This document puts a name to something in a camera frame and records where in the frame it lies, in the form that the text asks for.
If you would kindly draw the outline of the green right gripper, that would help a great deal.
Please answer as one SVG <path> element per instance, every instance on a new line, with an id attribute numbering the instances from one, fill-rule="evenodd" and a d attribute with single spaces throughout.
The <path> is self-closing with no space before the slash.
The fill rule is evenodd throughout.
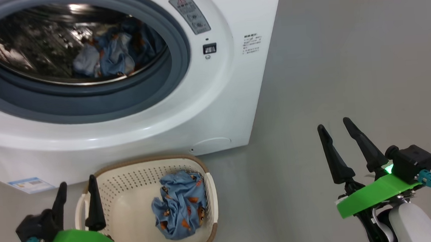
<path id="1" fill-rule="evenodd" d="M 380 170 L 389 160 L 375 144 L 352 122 L 349 117 L 343 121 L 350 137 L 356 141 L 366 160 L 370 172 Z M 391 223 L 382 222 L 384 216 L 377 210 L 391 203 L 402 203 L 405 192 L 412 192 L 421 183 L 408 184 L 393 174 L 380 177 L 369 185 L 353 179 L 354 170 L 347 166 L 333 145 L 333 139 L 324 125 L 318 127 L 319 139 L 333 182 L 344 184 L 345 194 L 340 197 L 336 208 L 343 219 L 356 217 L 363 226 L 369 242 L 398 242 Z"/>

